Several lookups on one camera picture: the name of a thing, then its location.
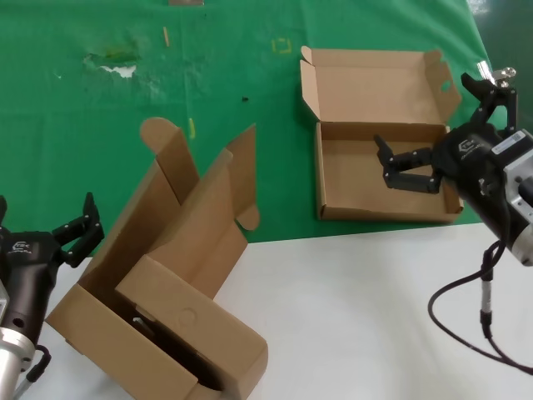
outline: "cardboard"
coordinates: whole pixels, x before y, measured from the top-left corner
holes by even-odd
[[[316,198],[321,219],[452,222],[453,189],[438,195],[389,189],[373,136],[395,153],[432,147],[461,102],[442,54],[303,47],[301,88],[318,117]],[[413,170],[431,174],[429,167]]]
[[[235,220],[259,223],[255,128],[202,179],[171,122],[141,136],[156,161],[47,321],[138,400],[245,399],[267,344],[212,299],[247,246]]]

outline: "tape mark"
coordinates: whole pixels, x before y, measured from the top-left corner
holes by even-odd
[[[290,54],[290,53],[292,53],[292,43],[291,43],[290,39],[287,39],[286,40],[286,49],[285,50],[281,50],[280,54]]]
[[[168,40],[168,31],[167,31],[167,27],[163,27],[163,37],[165,38],[165,44],[166,44],[167,47],[169,48],[169,47],[170,47],[170,40]]]
[[[189,138],[192,140],[197,136],[197,129],[194,127],[194,121],[189,118]]]
[[[279,37],[278,39],[272,39],[272,52],[277,54],[291,54],[292,43],[291,39],[286,37]]]

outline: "white tabletop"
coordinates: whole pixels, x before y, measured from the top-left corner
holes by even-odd
[[[251,244],[216,301],[268,342],[251,400],[531,398],[533,377],[462,347],[426,313],[430,295],[474,272],[495,240],[481,224]],[[61,268],[51,308],[82,269]],[[496,341],[533,365],[533,269],[509,253],[495,274]],[[446,294],[441,320],[488,349],[480,284]],[[46,326],[53,356],[27,400],[131,399]]]

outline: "green mat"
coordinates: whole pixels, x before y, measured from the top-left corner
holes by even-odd
[[[486,59],[466,0],[3,1],[5,225],[54,228],[76,217],[92,191],[109,229],[152,160],[139,127],[160,116],[184,128],[202,173],[257,124],[262,223],[248,235],[253,242],[419,227],[316,220],[316,120],[301,100],[302,45],[440,48],[457,82],[463,72],[478,76]],[[137,69],[123,78],[102,65]],[[476,106],[463,96],[452,127]],[[466,209],[459,222],[474,221]]]

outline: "white residue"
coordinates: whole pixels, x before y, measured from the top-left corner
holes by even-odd
[[[137,69],[137,65],[132,65],[131,67],[114,67],[110,68],[105,65],[102,65],[100,67],[101,69],[108,71],[109,73],[118,73],[121,78],[131,78],[135,70]]]

